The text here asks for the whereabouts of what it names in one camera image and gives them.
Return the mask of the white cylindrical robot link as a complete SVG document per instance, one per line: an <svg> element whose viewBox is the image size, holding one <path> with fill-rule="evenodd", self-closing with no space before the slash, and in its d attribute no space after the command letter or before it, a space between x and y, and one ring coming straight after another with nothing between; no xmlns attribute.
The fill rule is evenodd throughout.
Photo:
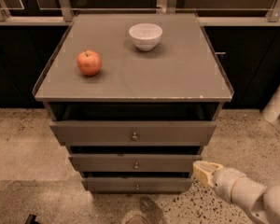
<svg viewBox="0 0 280 224"><path fill-rule="evenodd" d="M261 114L269 122L276 121L280 116L280 85Z"/></svg>

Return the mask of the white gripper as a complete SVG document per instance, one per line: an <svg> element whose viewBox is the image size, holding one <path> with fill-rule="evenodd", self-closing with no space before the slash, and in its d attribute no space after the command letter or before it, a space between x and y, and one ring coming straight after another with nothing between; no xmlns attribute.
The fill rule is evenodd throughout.
<svg viewBox="0 0 280 224"><path fill-rule="evenodd" d="M196 177L205 186L214 187L215 194L227 203L231 203L231 191L235 183L245 177L245 174L238 170L222 168L221 164L208 161L196 161L193 167Z"/></svg>

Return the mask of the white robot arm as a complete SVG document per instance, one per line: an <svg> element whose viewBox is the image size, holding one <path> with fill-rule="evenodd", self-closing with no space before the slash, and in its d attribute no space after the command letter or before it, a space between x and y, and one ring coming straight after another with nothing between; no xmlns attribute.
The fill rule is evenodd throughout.
<svg viewBox="0 0 280 224"><path fill-rule="evenodd" d="M221 164L196 161L193 173L226 203L240 207L255 224L280 224L280 186L265 187Z"/></svg>

